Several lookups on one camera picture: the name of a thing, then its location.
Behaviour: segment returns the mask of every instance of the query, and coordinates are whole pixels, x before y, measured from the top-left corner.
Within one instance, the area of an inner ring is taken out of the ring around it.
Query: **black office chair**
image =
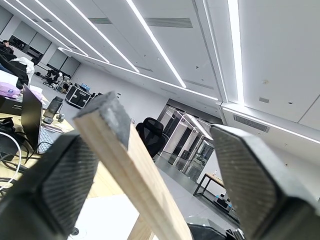
[[[49,70],[46,76],[44,77],[46,81],[43,82],[42,84],[48,86],[49,88],[54,89],[55,86],[53,84],[58,83],[59,77],[60,77],[59,72],[56,72],[54,70]]]
[[[167,141],[163,136],[164,125],[158,120],[147,117],[135,129],[152,158],[166,145]]]

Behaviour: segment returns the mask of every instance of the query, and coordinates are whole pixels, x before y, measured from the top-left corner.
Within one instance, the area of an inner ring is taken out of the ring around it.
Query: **person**
[[[7,54],[14,54],[14,47],[9,44],[8,40],[3,40],[0,44],[0,50]]]

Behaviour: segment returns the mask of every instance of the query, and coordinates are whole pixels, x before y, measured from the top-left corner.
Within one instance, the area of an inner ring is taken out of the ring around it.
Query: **ceiling vent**
[[[212,105],[206,104],[206,103],[204,103],[204,102],[201,102],[201,101],[196,101],[196,102],[197,102],[197,103],[199,103],[199,104],[202,104],[203,106],[206,106],[206,107],[208,107],[208,108],[217,109],[215,106],[212,106]]]
[[[85,59],[85,61],[88,62],[88,63],[91,63],[91,64],[93,64],[93,65],[96,65],[94,62],[88,61],[87,59]]]
[[[170,90],[167,90],[167,89],[164,89],[164,88],[160,88],[161,90],[167,92],[167,93],[171,93],[173,95],[177,95],[174,91],[170,91]]]
[[[268,104],[270,100],[263,97],[259,97],[259,101]]]
[[[187,17],[145,17],[144,20],[153,27],[193,28],[191,19]]]
[[[100,68],[102,68],[105,72],[107,72],[108,74],[111,74],[111,72],[109,70],[107,70],[104,66],[97,64]]]
[[[265,133],[268,133],[270,130],[270,127],[268,127],[266,125],[260,124],[255,121],[251,121],[249,119],[246,119],[246,118],[238,116],[238,115],[233,115],[233,119],[238,123],[242,123],[244,125],[247,125],[247,126],[254,128],[254,129],[258,129],[258,130],[265,132]]]
[[[37,19],[32,19],[35,23],[38,23],[39,21]],[[49,18],[42,18],[47,23],[52,23],[52,21]]]
[[[148,71],[148,72],[154,72],[154,71],[152,71],[152,69],[150,69],[150,68],[145,68],[145,67],[143,67],[143,66],[137,66],[137,65],[135,65],[135,67],[138,68],[138,69],[146,70],[146,71]]]
[[[78,48],[76,48],[76,47],[74,47],[74,46],[68,46],[69,48],[71,48],[71,49],[78,49]]]
[[[193,85],[196,85],[196,86],[199,86],[199,87],[203,87],[203,88],[206,88],[206,89],[214,90],[214,88],[212,86],[204,85],[204,84],[197,83],[197,82],[190,81],[190,80],[186,80],[186,79],[183,79],[183,81],[187,82],[187,83],[190,83],[190,84],[193,84]]]
[[[93,24],[112,24],[112,22],[110,21],[109,18],[107,17],[91,17],[88,18],[90,20],[90,22],[92,22]]]

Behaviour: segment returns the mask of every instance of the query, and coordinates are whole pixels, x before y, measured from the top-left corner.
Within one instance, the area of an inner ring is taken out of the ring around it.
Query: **desk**
[[[201,187],[202,183],[204,182],[204,180],[205,180],[206,178],[208,178],[209,181],[208,181],[207,184],[205,185],[203,191],[202,191],[202,192],[198,192],[198,191],[199,191],[199,188]],[[201,196],[203,196],[205,199],[207,199],[208,201],[211,202],[211,200],[204,195],[204,193],[205,193],[205,191],[207,190],[207,187],[209,186],[209,183],[210,183],[211,181],[214,181],[214,182],[215,182],[216,184],[218,184],[219,186],[225,188],[224,182],[223,182],[220,178],[214,176],[214,175],[211,174],[211,173],[207,173],[207,172],[206,172],[206,173],[204,174],[203,178],[201,179],[201,182],[199,183],[198,187],[197,187],[196,190],[194,191],[193,196],[201,195]]]
[[[21,116],[17,115],[9,115],[0,113],[0,118],[8,118],[12,117],[14,127],[17,129],[17,131],[22,130],[23,127],[21,125]],[[70,123],[66,120],[63,122],[58,122],[56,118],[54,118],[53,123],[51,126],[61,129],[64,133],[68,133],[70,131],[73,131],[74,128],[70,125]],[[34,154],[34,157],[41,157],[38,154]],[[18,163],[19,158],[14,157],[12,162]],[[36,159],[30,159],[26,163],[26,167],[30,168],[37,162]],[[8,178],[12,177],[14,174],[14,171],[8,169],[5,165],[0,164],[0,177]],[[97,172],[94,178],[94,184],[92,185],[91,191],[88,195],[89,198],[93,197],[106,197],[111,195],[117,195],[117,194],[123,194],[123,191],[119,188],[116,181],[113,179],[113,177],[110,175],[108,170],[105,168],[105,166],[99,162]]]
[[[204,189],[203,189],[202,192],[198,192],[198,191],[199,191],[199,188],[202,186],[202,183],[204,182],[204,180],[205,180],[206,178],[208,178],[207,184],[205,185],[205,187],[204,187]],[[219,207],[220,210],[222,210],[228,217],[230,217],[231,219],[233,219],[236,223],[239,223],[238,217],[236,216],[236,214],[235,214],[232,210],[226,211],[226,210],[225,210],[223,207],[221,207],[218,203],[216,203],[215,201],[212,201],[210,198],[208,198],[208,197],[205,195],[205,192],[206,192],[206,190],[207,190],[207,187],[208,187],[208,185],[209,185],[209,183],[210,183],[211,181],[214,181],[214,182],[215,182],[216,184],[218,184],[220,187],[223,187],[223,188],[225,189],[224,182],[223,182],[220,178],[214,176],[214,175],[211,174],[211,173],[207,173],[207,172],[206,172],[206,173],[204,174],[203,178],[201,179],[201,182],[199,183],[198,187],[197,187],[196,190],[194,191],[193,196],[195,196],[195,197],[196,197],[196,196],[202,196],[202,197],[204,197],[204,198],[207,199],[210,203],[212,203],[213,205]]]
[[[17,131],[20,131],[23,129],[21,125],[21,116],[0,113],[0,118],[7,118],[7,117],[12,117],[14,127],[17,129]],[[51,125],[54,127],[60,128],[64,133],[74,130],[74,128],[66,120],[64,120],[63,122],[58,122],[57,119],[54,118],[54,121]],[[22,151],[22,155],[26,156],[27,153]],[[34,154],[33,157],[40,158],[41,156]],[[18,163],[19,158],[14,157],[12,159],[12,162]],[[36,162],[37,162],[37,159],[29,159],[29,161],[25,164],[25,166],[30,168]],[[8,169],[5,165],[0,163],[0,177],[11,178],[14,175],[14,173],[15,173],[14,171]],[[18,173],[15,179],[18,180],[21,176],[22,174]],[[87,197],[88,198],[109,197],[109,196],[123,195],[123,194],[124,192],[119,187],[119,185],[114,180],[114,178],[111,176],[109,171],[105,168],[105,166],[101,162],[99,162],[91,190]],[[146,225],[146,223],[143,220],[141,220],[140,217],[137,219],[135,225],[131,226],[131,228],[133,229],[130,237],[128,238],[129,240],[148,240],[149,237],[152,235],[152,232],[150,231],[149,227]]]

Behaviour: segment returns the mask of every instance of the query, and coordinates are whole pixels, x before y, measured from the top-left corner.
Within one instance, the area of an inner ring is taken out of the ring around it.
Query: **computer monitor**
[[[42,108],[42,102],[31,92],[27,85],[24,85],[21,124],[33,149],[36,149],[39,143]]]
[[[82,83],[80,87],[84,88],[88,92],[90,91],[90,87],[88,85],[84,84],[84,83]]]

